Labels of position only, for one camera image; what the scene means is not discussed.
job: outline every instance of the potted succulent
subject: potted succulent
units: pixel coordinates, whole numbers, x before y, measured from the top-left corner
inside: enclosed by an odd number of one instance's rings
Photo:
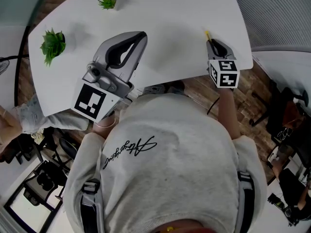
[[[45,55],[44,63],[50,66],[52,60],[65,50],[65,36],[62,32],[54,33],[53,28],[51,31],[45,31],[45,33],[43,36],[44,42],[40,48]]]
[[[117,10],[117,0],[97,0],[99,2],[99,6],[103,8],[103,10],[114,9]]]

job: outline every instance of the person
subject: person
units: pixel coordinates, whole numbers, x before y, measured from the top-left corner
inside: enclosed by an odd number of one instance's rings
[[[260,216],[266,178],[254,141],[240,134],[233,92],[220,89],[216,121],[176,92],[183,88],[148,87],[118,124],[111,115],[84,137],[63,198],[76,233],[89,232],[82,214],[105,233],[232,233],[242,158],[255,187],[252,222]],[[102,203],[94,216],[81,202],[88,203],[82,190],[97,172]]]
[[[20,134],[34,134],[48,127],[86,130],[88,119],[81,115],[60,112],[44,116],[35,94],[30,101],[6,111],[0,106],[0,154]]]
[[[304,186],[288,168],[283,170],[281,163],[282,160],[276,156],[269,166],[279,181],[284,200],[290,206],[293,217],[298,220],[308,219],[311,217],[311,198],[308,195],[311,179],[308,177]]]

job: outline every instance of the black cable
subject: black cable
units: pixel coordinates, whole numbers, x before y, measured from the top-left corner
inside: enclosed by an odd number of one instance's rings
[[[219,100],[219,98],[217,98],[215,100],[215,102],[212,104],[212,106],[208,109],[207,115],[209,114],[209,112],[211,111],[211,109],[213,108],[213,106],[215,105],[215,103],[217,103],[217,101]]]
[[[0,58],[0,62],[5,61],[5,60],[14,60],[14,59],[17,59],[19,57],[21,57],[21,58],[28,58],[29,54],[24,54],[24,55],[21,55],[21,56],[14,55],[14,56],[9,56],[9,57],[5,57],[5,58]]]

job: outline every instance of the white table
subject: white table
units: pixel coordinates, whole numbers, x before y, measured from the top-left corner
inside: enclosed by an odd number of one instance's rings
[[[99,45],[123,32],[145,31],[148,45],[131,78],[136,88],[207,75],[205,30],[229,45],[241,69],[253,66],[243,17],[236,0],[118,0],[119,11],[97,0],[67,0],[29,35],[35,89],[45,116],[70,108],[78,78]],[[76,41],[75,49],[44,64],[40,46],[53,27]]]

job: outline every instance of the office chair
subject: office chair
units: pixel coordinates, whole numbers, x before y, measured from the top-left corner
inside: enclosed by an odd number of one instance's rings
[[[6,162],[10,164],[14,158],[19,164],[22,164],[23,159],[30,161],[33,156],[33,139],[28,134],[21,134],[19,137],[12,140],[9,145],[0,154],[0,163]]]
[[[296,173],[297,177],[300,177],[302,171],[304,176],[307,176],[311,170],[311,117],[305,116],[305,120],[302,124],[293,131],[290,137],[287,137],[282,145],[287,145],[293,148],[298,154],[301,161],[299,171]]]
[[[49,210],[53,211],[47,201],[49,196],[58,186],[62,186],[62,190],[57,198],[61,199],[64,191],[67,177],[56,164],[44,161],[36,170],[34,176],[25,180],[23,186],[25,187],[24,197],[33,205],[44,205]]]
[[[249,124],[252,127],[255,127],[256,125],[261,123],[264,119],[269,117],[266,129],[268,133],[271,134],[272,140],[278,144],[278,142],[274,138],[277,138],[278,133],[280,133],[284,129],[282,125],[287,103],[289,101],[293,101],[293,99],[296,98],[299,100],[303,100],[305,102],[305,105],[308,106],[309,97],[306,91],[303,92],[302,96],[295,95],[288,87],[284,88],[284,90],[280,92],[274,81],[271,81],[270,87],[272,91],[270,104],[264,101],[257,93],[255,92],[252,93],[253,97],[257,98],[262,104],[265,105],[267,111],[256,121],[250,119]]]
[[[66,166],[66,164],[71,161],[71,158],[69,158],[68,160],[66,160],[65,162],[63,162],[57,152],[57,145],[54,142],[54,138],[53,138],[53,133],[54,133],[54,128],[49,127],[47,129],[44,130],[44,139],[43,141],[40,143],[40,145],[38,144],[34,144],[35,147],[35,151],[36,154],[39,158],[39,160],[41,162],[43,162],[43,158],[41,155],[41,151],[43,150],[43,148],[47,148],[51,151],[54,152],[54,155],[52,156],[52,160],[60,166],[60,168],[62,168],[66,174],[68,174],[70,172],[70,169]]]
[[[74,140],[72,137],[70,137],[67,133],[63,133],[60,129],[58,129],[58,131],[62,135],[62,137],[59,138],[59,145],[62,147],[64,152],[72,160],[74,160],[77,155],[80,144],[76,140]]]

